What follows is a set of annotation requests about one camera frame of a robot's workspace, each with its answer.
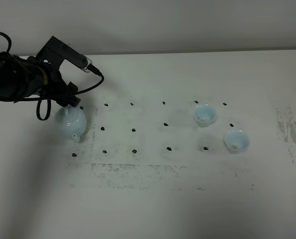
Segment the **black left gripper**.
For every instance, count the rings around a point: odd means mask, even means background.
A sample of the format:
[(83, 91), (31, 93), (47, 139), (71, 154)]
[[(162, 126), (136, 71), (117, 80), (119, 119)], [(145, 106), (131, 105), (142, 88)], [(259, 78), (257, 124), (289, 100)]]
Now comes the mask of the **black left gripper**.
[(77, 107), (81, 99), (76, 97), (78, 87), (66, 84), (60, 73), (60, 66), (65, 61), (62, 45), (64, 42), (52, 36), (36, 56), (29, 56), (27, 63), (38, 66), (46, 74), (41, 97), (56, 101), (61, 107)]

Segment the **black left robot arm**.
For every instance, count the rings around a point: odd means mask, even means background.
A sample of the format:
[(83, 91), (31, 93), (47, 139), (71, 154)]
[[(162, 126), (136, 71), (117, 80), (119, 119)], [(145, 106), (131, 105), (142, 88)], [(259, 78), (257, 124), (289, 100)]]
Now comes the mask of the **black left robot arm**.
[(53, 100), (62, 107), (77, 106), (80, 99), (73, 83), (66, 84), (60, 73), (64, 60), (83, 69), (87, 58), (56, 37), (51, 37), (36, 56), (27, 59), (0, 53), (0, 101)]

